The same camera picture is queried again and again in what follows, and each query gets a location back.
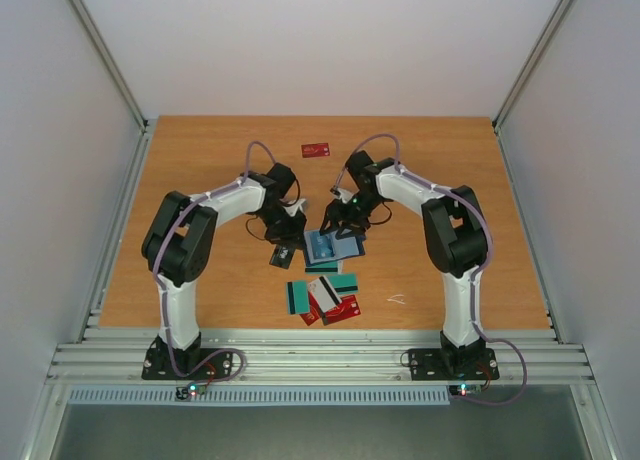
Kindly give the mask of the blue card with chip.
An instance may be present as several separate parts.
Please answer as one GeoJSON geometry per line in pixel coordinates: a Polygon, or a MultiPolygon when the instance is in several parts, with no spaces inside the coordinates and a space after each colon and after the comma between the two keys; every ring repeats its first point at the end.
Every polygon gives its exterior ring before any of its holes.
{"type": "Polygon", "coordinates": [[[311,238],[311,251],[316,261],[332,259],[335,257],[334,247],[330,236],[314,235],[311,238]]]}

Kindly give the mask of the navy blue card holder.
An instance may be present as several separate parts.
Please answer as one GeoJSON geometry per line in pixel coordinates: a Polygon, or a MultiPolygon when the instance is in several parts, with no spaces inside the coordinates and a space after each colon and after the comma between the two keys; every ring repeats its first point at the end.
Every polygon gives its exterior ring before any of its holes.
{"type": "Polygon", "coordinates": [[[360,257],[365,254],[364,236],[337,239],[336,233],[321,235],[318,230],[304,232],[305,264],[307,267],[327,262],[360,257]]]}

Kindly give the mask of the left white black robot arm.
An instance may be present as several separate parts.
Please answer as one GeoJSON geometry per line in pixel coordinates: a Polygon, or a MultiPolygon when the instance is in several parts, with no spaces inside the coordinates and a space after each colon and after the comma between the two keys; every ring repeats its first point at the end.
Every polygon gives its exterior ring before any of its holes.
{"type": "Polygon", "coordinates": [[[285,198],[298,185],[293,171],[276,163],[265,174],[249,171],[213,191],[165,196],[141,247],[158,288],[161,313],[159,332],[145,354],[143,379],[224,381],[235,374],[233,361],[241,352],[202,345],[197,280],[208,264],[217,228],[244,215],[263,222],[276,259],[289,263],[304,249],[305,201],[285,198]]]}

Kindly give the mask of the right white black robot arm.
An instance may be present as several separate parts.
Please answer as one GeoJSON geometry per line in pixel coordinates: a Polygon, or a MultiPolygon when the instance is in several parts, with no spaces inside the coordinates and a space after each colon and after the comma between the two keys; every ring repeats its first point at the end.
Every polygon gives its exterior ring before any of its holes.
{"type": "Polygon", "coordinates": [[[416,362],[416,373],[464,378],[487,352],[487,340],[479,333],[479,283],[491,239],[474,191],[437,185],[392,158],[376,162],[364,150],[350,155],[345,170],[357,191],[332,188],[334,199],[320,232],[338,239],[360,237],[374,225],[373,211],[389,201],[420,216],[429,259],[443,279],[445,321],[440,347],[416,362]]]}

